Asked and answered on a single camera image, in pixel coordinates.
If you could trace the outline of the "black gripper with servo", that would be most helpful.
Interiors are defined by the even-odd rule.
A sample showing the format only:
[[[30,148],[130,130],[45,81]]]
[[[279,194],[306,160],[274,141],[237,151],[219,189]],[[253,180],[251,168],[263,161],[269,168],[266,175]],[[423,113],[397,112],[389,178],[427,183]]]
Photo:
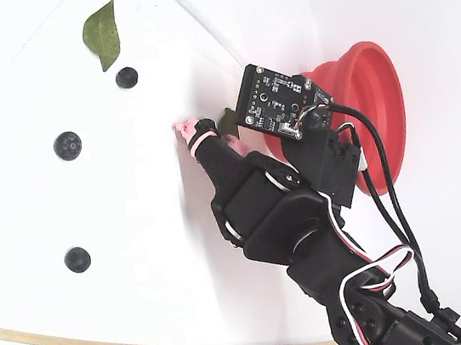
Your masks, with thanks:
[[[213,183],[214,219],[232,245],[244,245],[279,205],[282,210],[271,224],[282,222],[285,231],[320,221],[317,201],[300,198],[310,191],[296,169],[252,152],[233,134],[221,137],[216,123],[208,118],[176,122],[174,129]]]

